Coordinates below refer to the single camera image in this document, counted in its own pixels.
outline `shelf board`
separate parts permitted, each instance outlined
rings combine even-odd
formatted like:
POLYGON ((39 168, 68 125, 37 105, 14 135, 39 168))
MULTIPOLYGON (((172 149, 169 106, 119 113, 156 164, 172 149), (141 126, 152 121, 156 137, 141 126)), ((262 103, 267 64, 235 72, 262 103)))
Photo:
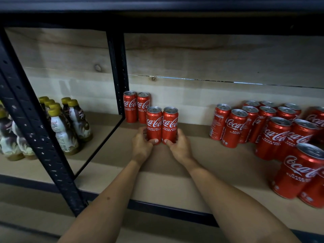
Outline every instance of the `shelf board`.
MULTIPOLYGON (((125 121, 120 125, 75 180, 79 189, 100 193, 111 183, 131 158, 132 137, 139 126, 125 121)), ((279 162, 257 158, 251 143, 240 144, 236 149, 223 147, 209 138, 209 126, 179 123, 179 127, 190 138, 194 156, 208 170, 258 200, 290 229, 324 234, 319 224, 324 210, 298 199, 286 200, 269 188, 279 162)), ((138 175, 131 199, 211 213, 189 174, 163 144, 154 146, 138 175)))
MULTIPOLYGON (((86 112, 86 116, 93 130, 94 137, 90 142, 84 145, 79 153, 67 156, 67 161, 74 173, 76 173, 90 158, 121 119, 121 115, 93 112, 86 112)), ((24 158, 11 162, 3 155, 0 155, 0 175, 37 182, 53 183, 38 159, 28 160, 24 158)))

